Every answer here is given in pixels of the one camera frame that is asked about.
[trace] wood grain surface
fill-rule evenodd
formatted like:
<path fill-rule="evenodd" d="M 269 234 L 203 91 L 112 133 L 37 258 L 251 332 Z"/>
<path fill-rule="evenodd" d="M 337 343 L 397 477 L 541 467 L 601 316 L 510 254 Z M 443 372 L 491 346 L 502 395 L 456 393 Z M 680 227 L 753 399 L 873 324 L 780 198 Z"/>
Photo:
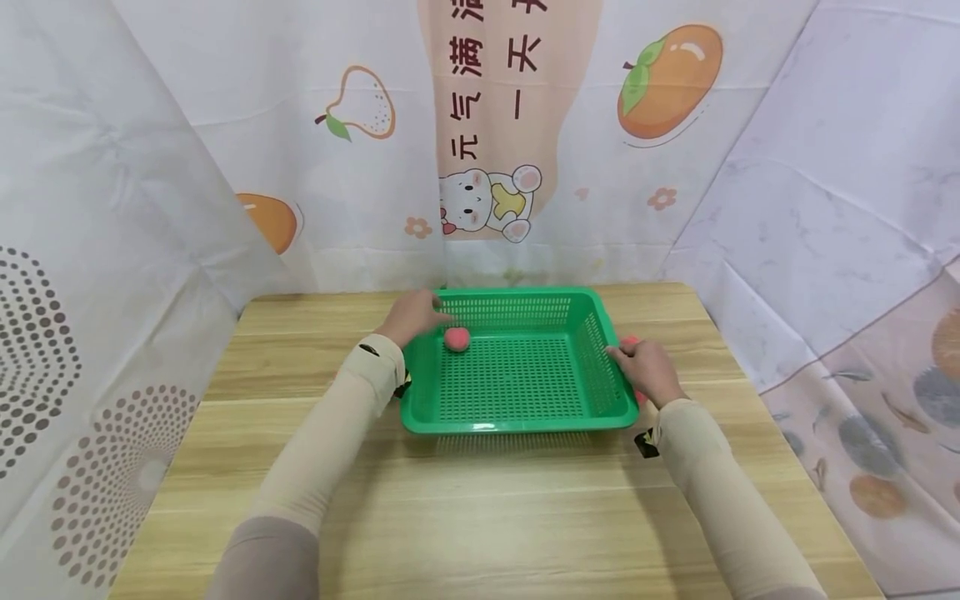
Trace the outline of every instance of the wood grain surface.
<path fill-rule="evenodd" d="M 694 293 L 597 291 L 621 335 L 666 345 L 829 597 L 881 598 Z M 247 307 L 111 598 L 203 596 L 274 458 L 395 297 Z M 651 411 L 624 431 L 430 439 L 392 405 L 324 523 L 323 598 L 729 597 L 662 461 L 633 444 Z"/>

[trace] basket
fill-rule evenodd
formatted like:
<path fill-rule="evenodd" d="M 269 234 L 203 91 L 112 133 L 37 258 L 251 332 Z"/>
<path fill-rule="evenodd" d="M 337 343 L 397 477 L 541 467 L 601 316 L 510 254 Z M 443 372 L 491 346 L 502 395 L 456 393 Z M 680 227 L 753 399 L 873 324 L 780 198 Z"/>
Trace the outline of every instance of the basket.
<path fill-rule="evenodd" d="M 636 421 L 634 394 L 604 348 L 616 336 L 587 288 L 441 290 L 450 327 L 470 346 L 451 352 L 446 326 L 404 350 L 411 385 L 403 425 L 419 434 L 614 429 Z"/>

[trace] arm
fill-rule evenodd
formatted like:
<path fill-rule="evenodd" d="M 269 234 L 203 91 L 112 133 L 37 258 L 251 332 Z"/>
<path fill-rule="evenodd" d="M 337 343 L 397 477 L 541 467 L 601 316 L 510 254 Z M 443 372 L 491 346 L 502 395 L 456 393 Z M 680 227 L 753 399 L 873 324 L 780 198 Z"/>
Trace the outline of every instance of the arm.
<path fill-rule="evenodd" d="M 447 319 L 414 292 L 355 346 L 267 473 L 233 532 L 207 600 L 317 600 L 319 534 L 337 484 L 405 378 L 400 347 Z"/>
<path fill-rule="evenodd" d="M 663 348 L 641 342 L 609 353 L 660 409 L 654 444 L 697 517 L 733 598 L 826 600 L 804 555 L 734 460 L 716 421 L 686 399 Z"/>

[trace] fabric backdrop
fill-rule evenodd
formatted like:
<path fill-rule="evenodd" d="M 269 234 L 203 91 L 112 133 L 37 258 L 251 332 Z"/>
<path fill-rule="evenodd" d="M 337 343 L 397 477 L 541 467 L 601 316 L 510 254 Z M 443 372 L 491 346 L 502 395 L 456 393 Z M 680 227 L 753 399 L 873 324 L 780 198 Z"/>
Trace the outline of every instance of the fabric backdrop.
<path fill-rule="evenodd" d="M 697 289 L 884 589 L 960 587 L 957 22 L 0 5 L 5 590 L 105 597 L 256 295 L 657 277 Z"/>

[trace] beige arm sleeve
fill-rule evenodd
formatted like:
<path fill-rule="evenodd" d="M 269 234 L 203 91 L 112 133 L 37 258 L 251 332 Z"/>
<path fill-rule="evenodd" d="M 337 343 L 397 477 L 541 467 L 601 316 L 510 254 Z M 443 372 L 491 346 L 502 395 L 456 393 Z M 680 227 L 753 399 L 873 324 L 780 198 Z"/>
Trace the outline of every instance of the beige arm sleeve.
<path fill-rule="evenodd" d="M 388 338 L 370 335 L 355 347 L 267 473 L 251 516 L 285 518 L 319 535 L 334 488 L 405 374 L 403 353 Z"/>
<path fill-rule="evenodd" d="M 703 406 L 668 403 L 654 445 L 703 529 L 733 598 L 826 598 L 820 583 Z"/>

